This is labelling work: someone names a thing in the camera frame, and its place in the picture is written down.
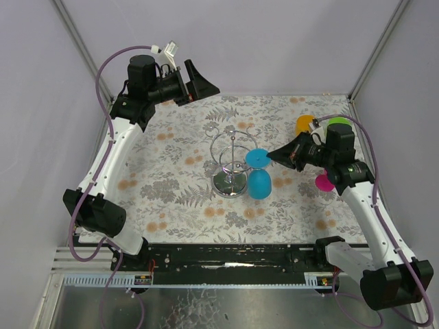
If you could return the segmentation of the chrome wine glass rack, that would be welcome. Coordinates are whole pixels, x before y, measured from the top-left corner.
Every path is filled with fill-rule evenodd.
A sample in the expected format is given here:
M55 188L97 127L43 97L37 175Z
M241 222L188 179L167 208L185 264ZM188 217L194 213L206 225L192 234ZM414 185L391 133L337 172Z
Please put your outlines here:
M245 157L258 147L255 137L249 129L220 130L213 125L205 134L211 139L209 155L214 165L210 174L213 192L226 199L242 196L247 191L251 172Z

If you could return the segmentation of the blue plastic wine glass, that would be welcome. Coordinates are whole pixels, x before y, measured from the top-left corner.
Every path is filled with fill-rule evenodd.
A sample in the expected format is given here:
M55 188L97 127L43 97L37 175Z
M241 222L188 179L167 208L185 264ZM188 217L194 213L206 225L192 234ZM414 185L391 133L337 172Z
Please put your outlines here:
M249 196L256 200L267 198L272 192L271 177L265 170L270 164L268 151L261 148L253 149L247 153L245 161L251 169L247 179Z

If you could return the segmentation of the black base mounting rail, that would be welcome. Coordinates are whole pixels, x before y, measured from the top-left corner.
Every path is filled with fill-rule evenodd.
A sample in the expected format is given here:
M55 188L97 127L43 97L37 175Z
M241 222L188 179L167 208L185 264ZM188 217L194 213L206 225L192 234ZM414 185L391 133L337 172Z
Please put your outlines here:
M152 282L166 286L302 284L306 273L335 272L312 244L150 243L113 257L120 271L151 271Z

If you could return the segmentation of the pink plastic wine glass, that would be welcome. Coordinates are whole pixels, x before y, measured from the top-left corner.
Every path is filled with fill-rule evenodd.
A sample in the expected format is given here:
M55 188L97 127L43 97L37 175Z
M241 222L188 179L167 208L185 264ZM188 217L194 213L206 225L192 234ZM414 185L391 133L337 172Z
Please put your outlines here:
M331 192L335 186L329 181L326 174L320 174L315 179L316 187L323 192Z

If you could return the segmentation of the left aluminium frame post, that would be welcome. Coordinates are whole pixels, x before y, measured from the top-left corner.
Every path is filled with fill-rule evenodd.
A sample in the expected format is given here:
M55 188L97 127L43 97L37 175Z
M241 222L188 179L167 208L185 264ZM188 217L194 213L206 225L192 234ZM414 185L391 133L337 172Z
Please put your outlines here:
M67 6L65 5L64 1L62 0L50 0L49 1L51 5L53 6L54 10L56 11L59 19L61 20L62 24L64 25L71 41L73 42L73 45L77 49L77 51L80 54L81 59L83 60L86 68L88 69L89 73L95 80L98 72L98 67L88 50L86 43L84 42L79 29L77 28L73 17L68 11Z

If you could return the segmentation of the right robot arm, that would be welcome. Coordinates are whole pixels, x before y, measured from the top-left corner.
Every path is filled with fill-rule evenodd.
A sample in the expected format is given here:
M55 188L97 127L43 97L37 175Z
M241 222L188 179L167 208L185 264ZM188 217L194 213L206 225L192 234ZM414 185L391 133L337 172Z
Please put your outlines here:
M308 132L271 151L268 158L302 171L306 165L323 168L337 194L353 212L370 249L370 258L349 247L340 237L318 239L320 258L341 269L359 285L373 310L395 308L425 299L434 274L427 260L418 260L397 232L375 188L375 177L355 157L355 134L350 125L334 123L326 140L316 144Z

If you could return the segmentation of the orange plastic wine glass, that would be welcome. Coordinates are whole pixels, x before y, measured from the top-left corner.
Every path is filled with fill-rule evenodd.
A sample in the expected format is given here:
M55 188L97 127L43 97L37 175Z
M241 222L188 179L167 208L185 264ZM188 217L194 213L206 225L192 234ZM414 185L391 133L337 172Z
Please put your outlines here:
M315 126L313 124L314 119L315 117L309 114L299 116L296 120L296 136L302 132L312 133L315 130Z

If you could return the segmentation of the floral patterned table mat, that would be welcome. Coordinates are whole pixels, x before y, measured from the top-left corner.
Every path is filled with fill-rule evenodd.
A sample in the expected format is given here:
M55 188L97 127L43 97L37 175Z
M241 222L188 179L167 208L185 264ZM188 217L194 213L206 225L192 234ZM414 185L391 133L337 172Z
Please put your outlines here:
M126 222L152 243L313 243L340 236L365 238L336 192L315 184L321 169L303 172L271 163L272 192L258 201L214 192L215 160L230 160L228 131L238 131L238 158L261 147L272 151L295 136L298 117L348 114L345 96L209 97L156 114L128 154L115 185Z

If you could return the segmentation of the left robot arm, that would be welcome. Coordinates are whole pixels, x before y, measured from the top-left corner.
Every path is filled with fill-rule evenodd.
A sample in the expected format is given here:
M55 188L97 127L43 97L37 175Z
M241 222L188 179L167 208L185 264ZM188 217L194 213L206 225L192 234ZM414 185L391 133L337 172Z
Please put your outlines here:
M219 88L204 78L191 60L185 60L189 81L184 82L180 68L166 73L152 56L130 59L128 78L109 113L108 131L87 176L75 189L67 189L62 200L72 220L70 233L82 228L102 238L103 243L123 253L140 253L144 239L126 224L126 211L112 202L128 153L155 114L156 105L173 101L184 106L219 93Z

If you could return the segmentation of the green plastic wine glass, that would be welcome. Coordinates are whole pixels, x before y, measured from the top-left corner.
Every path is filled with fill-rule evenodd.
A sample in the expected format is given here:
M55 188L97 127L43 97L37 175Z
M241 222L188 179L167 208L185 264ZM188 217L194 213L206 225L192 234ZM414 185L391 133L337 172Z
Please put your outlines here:
M344 124L344 125L351 126L351 122L348 119L344 118L344 117L333 117L333 118L330 118L328 120L327 125L330 126L330 125L333 125L333 124Z

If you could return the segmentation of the right aluminium frame post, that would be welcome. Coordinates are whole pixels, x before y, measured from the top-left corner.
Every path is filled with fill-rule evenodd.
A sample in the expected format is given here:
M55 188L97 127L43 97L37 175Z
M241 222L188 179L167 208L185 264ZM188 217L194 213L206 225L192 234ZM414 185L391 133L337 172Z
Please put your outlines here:
M390 37L393 34L394 29L399 24L399 21L405 14L405 11L409 7L409 5L412 3L411 0L400 0L397 3L396 8L394 9L392 15L390 16L389 21L387 22L383 32L381 33L377 44L375 45L374 49L372 50L372 53L368 57L365 66L361 70L361 73L359 77L357 78L356 82L354 83L351 91L347 95L347 99L353 103L355 98L358 96L362 86L368 79L368 76L370 75L375 63L379 59L379 56L381 55L381 52L384 50L385 46L387 45Z

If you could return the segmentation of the aluminium frame post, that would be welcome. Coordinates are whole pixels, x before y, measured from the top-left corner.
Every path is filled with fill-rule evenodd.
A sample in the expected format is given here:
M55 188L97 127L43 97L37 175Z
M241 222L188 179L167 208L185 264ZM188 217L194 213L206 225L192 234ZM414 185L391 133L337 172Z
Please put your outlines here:
M77 51L80 54L81 59L83 60L86 68L88 69L89 73L95 80L98 72L98 67L88 50L86 43L84 42L79 29L77 28L73 17L68 11L67 6L65 5L64 1L62 0L50 0L49 1L51 5L53 6L54 10L56 11L59 19L61 20L62 24L64 25L71 41L73 42L73 45L77 49Z
M356 82L354 83L351 91L347 95L347 99L353 103L355 98L358 96L362 86L368 79L368 76L370 75L375 63L379 59L379 56L381 55L381 52L384 50L385 46L387 45L390 37L393 34L394 29L399 24L399 21L405 14L405 11L409 7L409 5L412 3L411 0L400 0L397 3L396 8L394 9L392 15L390 16L389 21L387 22L383 32L381 33L377 44L375 45L374 49L372 50L372 53L368 57L365 66L361 70L361 73L359 77L357 78Z

